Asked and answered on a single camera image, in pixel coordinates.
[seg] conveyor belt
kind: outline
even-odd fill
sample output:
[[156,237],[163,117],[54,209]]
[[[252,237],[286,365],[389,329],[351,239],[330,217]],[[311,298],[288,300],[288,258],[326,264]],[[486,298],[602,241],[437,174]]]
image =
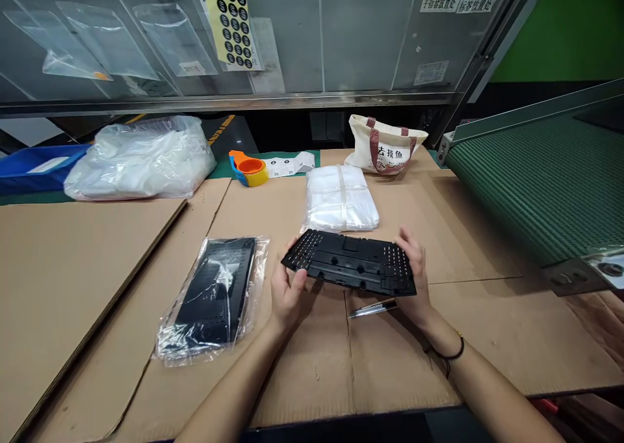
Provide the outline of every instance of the conveyor belt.
[[557,116],[455,145],[445,161],[546,266],[624,244],[624,135]]

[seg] hand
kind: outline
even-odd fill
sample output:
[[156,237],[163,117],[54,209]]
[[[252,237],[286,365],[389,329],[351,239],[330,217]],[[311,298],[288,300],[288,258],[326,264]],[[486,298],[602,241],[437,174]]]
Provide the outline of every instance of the hand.
[[294,275],[292,282],[289,281],[286,266],[281,260],[286,252],[293,247],[298,237],[295,237],[278,254],[271,277],[271,297],[273,300],[271,320],[280,330],[287,332],[299,316],[299,298],[306,286],[307,271],[299,269]]
[[425,269],[425,252],[421,244],[405,226],[401,226],[395,243],[408,255],[409,266],[414,274],[416,295],[396,297],[398,307],[417,326],[424,324],[435,311],[429,300],[429,286]]

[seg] black wristband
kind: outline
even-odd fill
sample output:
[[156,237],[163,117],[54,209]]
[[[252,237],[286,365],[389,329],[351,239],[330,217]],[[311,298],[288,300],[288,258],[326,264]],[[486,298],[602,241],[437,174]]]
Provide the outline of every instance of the black wristband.
[[455,355],[451,355],[451,356],[444,356],[442,355],[440,352],[438,352],[437,350],[433,349],[433,351],[435,352],[435,354],[439,357],[442,358],[444,360],[456,360],[457,358],[461,357],[463,354],[463,348],[464,348],[464,342],[463,342],[463,336],[458,332],[457,334],[459,334],[460,336],[460,340],[461,340],[461,347],[460,347],[460,351],[457,352]]
[[438,352],[437,350],[435,350],[435,349],[434,349],[434,347],[433,347],[433,345],[431,345],[431,344],[429,344],[429,347],[427,347],[427,348],[424,350],[424,352],[425,352],[425,353],[429,353],[429,352],[433,351],[433,352],[435,352],[435,354],[436,354],[439,358],[441,358],[442,360],[444,360],[444,365],[446,366],[446,369],[447,369],[447,372],[446,372],[446,377],[447,377],[447,379],[448,379],[448,377],[449,377],[449,375],[450,375],[450,364],[449,364],[449,361],[450,361],[450,360],[456,360],[456,359],[458,359],[459,357],[461,357],[461,356],[462,356],[462,354],[463,354],[464,347],[465,347],[465,342],[464,342],[464,340],[463,340],[463,336],[462,336],[462,334],[461,334],[458,330],[456,330],[456,332],[457,332],[458,336],[460,337],[460,340],[461,340],[461,347],[460,347],[460,351],[459,351],[459,352],[457,352],[455,355],[451,355],[451,356],[444,356],[444,355],[442,355],[440,352]]

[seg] black part in plastic bag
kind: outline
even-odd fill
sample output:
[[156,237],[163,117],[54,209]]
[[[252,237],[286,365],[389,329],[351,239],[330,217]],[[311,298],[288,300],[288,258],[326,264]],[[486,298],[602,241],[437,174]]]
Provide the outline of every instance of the black part in plastic bag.
[[402,297],[416,295],[410,260],[395,243],[307,230],[281,261],[293,271],[344,287]]
[[[234,342],[249,285],[255,243],[255,238],[238,238],[208,244],[175,319],[176,326],[188,327],[189,348]],[[221,266],[228,266],[228,271],[234,269],[229,290],[218,278]]]

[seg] orange tape dispenser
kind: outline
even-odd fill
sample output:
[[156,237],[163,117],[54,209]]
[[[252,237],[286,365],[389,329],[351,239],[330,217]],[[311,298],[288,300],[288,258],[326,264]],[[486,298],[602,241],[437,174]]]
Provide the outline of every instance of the orange tape dispenser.
[[267,164],[260,159],[248,157],[238,150],[230,150],[229,162],[236,179],[243,186],[260,186],[268,181]]

